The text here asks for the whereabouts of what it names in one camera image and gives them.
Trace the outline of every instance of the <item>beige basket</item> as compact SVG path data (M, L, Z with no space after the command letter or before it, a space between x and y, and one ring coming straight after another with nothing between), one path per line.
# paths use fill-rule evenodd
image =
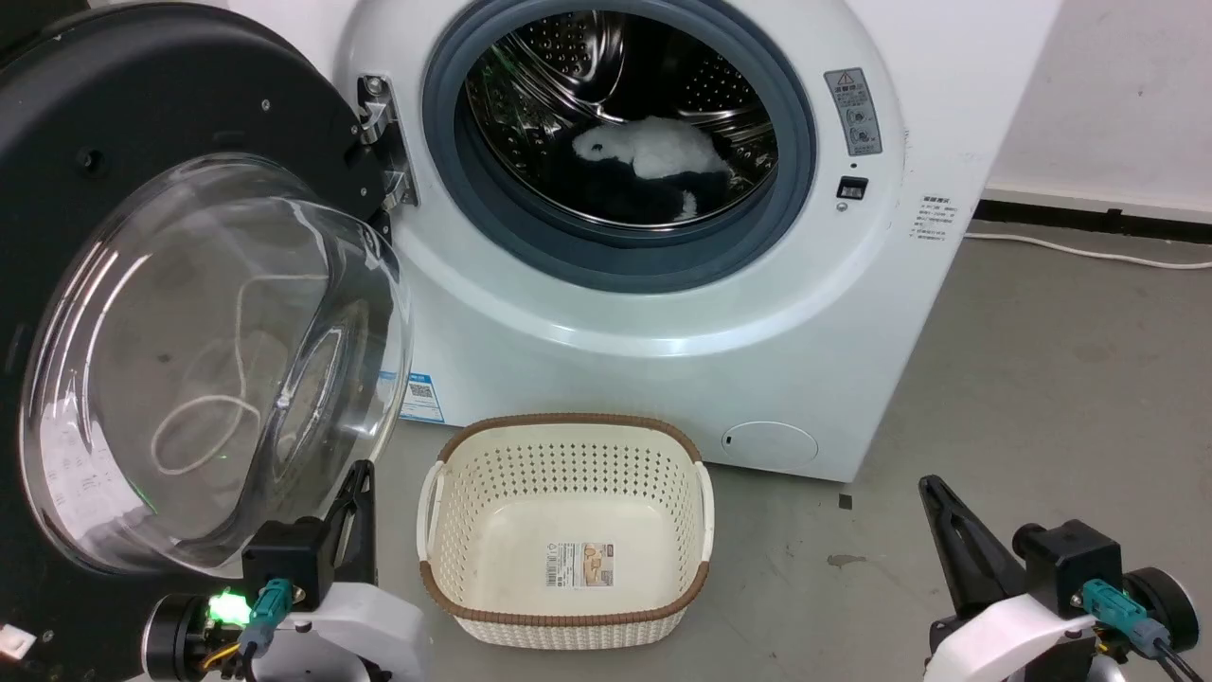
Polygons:
M533 649L647 644L703 589L711 481L680 431L545 414L459 432L429 470L417 555L473 637Z

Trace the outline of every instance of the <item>basket handle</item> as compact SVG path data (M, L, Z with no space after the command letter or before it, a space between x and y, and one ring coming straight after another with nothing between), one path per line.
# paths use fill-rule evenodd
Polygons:
M711 477L707 475L707 465L694 463L698 474L698 487L703 499L703 561L711 561L711 544L715 541L715 493L711 489Z
M442 489L439 483L446 463L439 460L429 468L425 482L421 485L421 502L417 503L417 558L429 561L429 537L438 526L438 509L442 504Z

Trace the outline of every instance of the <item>baseboard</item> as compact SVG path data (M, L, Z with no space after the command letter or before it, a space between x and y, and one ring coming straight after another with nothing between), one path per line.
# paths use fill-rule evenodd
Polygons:
M973 217L1212 243L1212 207L1202 206L1170 206L1126 197L1075 196L990 185Z

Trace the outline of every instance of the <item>open washing machine door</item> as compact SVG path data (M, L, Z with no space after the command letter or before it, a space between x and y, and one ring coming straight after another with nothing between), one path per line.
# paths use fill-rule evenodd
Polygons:
M0 676L122 680L156 600L238 579L264 522L324 516L388 442L400 176L381 120L223 10L88 12L6 53L0 623L39 641Z

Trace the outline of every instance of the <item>teal cable connector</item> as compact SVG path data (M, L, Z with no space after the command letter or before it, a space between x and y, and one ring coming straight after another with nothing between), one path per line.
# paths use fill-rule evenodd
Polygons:
M265 584L252 604L248 625L240 634L240 654L248 651L248 644L256 643L253 658L265 655L269 644L274 642L274 630L286 620L295 606L295 586L290 580L275 578Z
M1126 635L1145 658L1161 658L1162 653L1155 643L1157 640L1170 646L1170 630L1149 618L1136 600L1105 580L1090 580L1081 586L1081 607L1099 623Z

